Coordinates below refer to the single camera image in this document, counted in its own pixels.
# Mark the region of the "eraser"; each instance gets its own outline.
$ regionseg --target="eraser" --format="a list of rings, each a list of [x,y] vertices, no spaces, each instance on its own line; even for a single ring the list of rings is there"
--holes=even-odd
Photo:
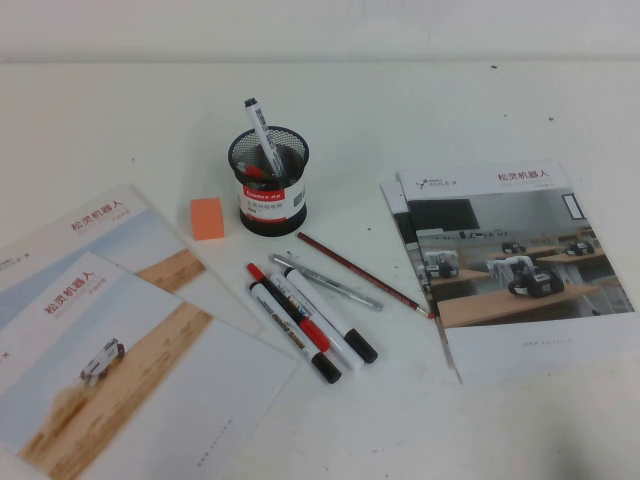
[[[191,200],[191,226],[196,240],[224,238],[222,218],[220,197]]]

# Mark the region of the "white wall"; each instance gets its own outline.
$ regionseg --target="white wall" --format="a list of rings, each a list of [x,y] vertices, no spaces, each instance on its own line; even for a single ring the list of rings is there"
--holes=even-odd
[[[637,0],[0,0],[0,61],[638,57]]]
[[[587,217],[587,220],[574,220],[569,214],[569,209],[567,208],[567,204],[564,203],[564,200],[562,199],[562,195],[567,193],[573,193],[572,189],[566,188],[566,189],[559,189],[559,190],[547,190],[546,192],[540,192],[540,193],[545,193],[545,198],[549,205],[549,210],[551,211],[551,214],[554,216],[556,224],[559,229],[565,229],[569,231],[569,230],[576,230],[578,228],[586,227],[587,225],[589,225],[588,212],[584,211],[584,208],[582,207],[582,205],[580,206],[580,208],[583,209],[582,211]]]

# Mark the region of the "pen holder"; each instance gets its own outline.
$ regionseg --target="pen holder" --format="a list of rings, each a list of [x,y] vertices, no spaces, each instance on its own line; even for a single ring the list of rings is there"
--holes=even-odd
[[[304,138],[283,127],[269,127],[285,175],[275,177],[254,130],[236,138],[229,147],[240,199],[240,220],[253,233],[279,237],[293,232],[307,217],[304,168],[309,147]]]

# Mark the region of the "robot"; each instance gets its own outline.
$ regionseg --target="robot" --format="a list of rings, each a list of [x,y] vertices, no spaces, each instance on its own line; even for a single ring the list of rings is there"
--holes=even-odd
[[[427,278],[453,278],[458,275],[458,254],[451,250],[424,252]]]
[[[493,260],[490,268],[498,270],[499,274],[508,278],[510,274],[513,275],[507,288],[516,296],[529,295],[541,298],[564,290],[564,283],[558,275],[551,270],[536,267],[529,257],[517,256],[505,260]]]
[[[518,242],[502,242],[502,251],[504,253],[523,253],[526,252],[527,249]]]
[[[591,245],[589,242],[572,242],[567,246],[567,249],[564,251],[564,253],[566,253],[567,255],[575,255],[580,257],[584,254],[596,253],[596,249],[593,248],[593,245]]]

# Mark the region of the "brochure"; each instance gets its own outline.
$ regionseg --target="brochure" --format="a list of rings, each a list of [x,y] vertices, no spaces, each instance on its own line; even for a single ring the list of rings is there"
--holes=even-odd
[[[250,335],[261,325],[131,187],[0,249],[0,328],[91,251]]]
[[[90,252],[0,352],[0,442],[60,480],[216,478],[296,365]]]
[[[640,349],[638,318],[559,163],[398,178],[419,246],[412,263],[463,381]],[[390,207],[394,188],[383,187]]]

